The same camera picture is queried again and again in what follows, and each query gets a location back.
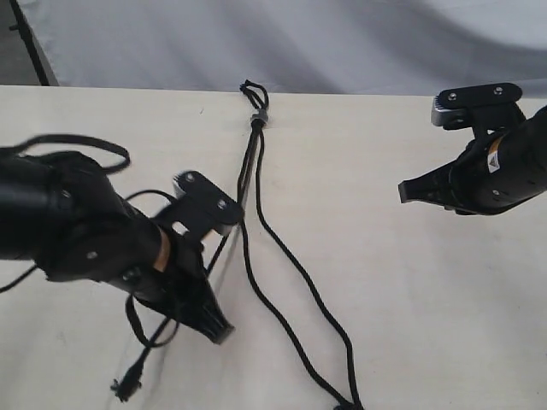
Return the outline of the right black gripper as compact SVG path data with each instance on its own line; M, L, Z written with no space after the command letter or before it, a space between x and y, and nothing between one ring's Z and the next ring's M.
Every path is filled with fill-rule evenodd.
M398 185L401 203L425 202L444 205L456 214L494 214L488 161L494 140L473 140L451 163Z

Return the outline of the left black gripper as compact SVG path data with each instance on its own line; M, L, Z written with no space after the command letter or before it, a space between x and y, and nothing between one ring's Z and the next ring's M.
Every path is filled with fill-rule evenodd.
M214 297L202 250L178 234L132 236L127 245L127 290L133 300L170 319L195 319L196 328L220 345L234 326Z

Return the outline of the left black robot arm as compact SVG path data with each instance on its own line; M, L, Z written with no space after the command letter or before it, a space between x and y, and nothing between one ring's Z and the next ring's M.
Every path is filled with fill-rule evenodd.
M33 261L52 282L109 284L223 343L232 325L209 284L202 241L228 233L243 211L199 172L174 183L174 200L149 217L81 153L3 159L1 256Z

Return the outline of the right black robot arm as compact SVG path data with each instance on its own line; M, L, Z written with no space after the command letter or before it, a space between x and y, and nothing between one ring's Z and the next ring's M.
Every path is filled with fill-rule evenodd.
M529 119L516 104L476 111L471 128L473 140L455 160L398 185L402 203L493 216L546 192L546 108Z

